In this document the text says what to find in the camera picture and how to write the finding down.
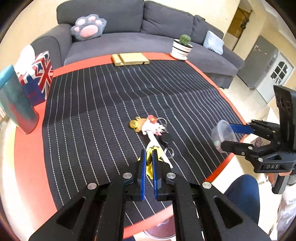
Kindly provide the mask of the person's right hand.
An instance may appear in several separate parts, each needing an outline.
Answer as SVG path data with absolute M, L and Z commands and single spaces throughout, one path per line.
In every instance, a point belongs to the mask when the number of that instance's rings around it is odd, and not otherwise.
M 283 172 L 283 173 L 269 173 L 268 174 L 268 179 L 269 179 L 269 182 L 271 183 L 271 185 L 273 186 L 275 183 L 276 183 L 276 178 L 278 176 L 288 176 L 289 179 L 288 179 L 288 182 L 287 184 L 292 186 L 295 184 L 295 175 L 291 175 L 293 171 L 290 171 L 290 172 Z

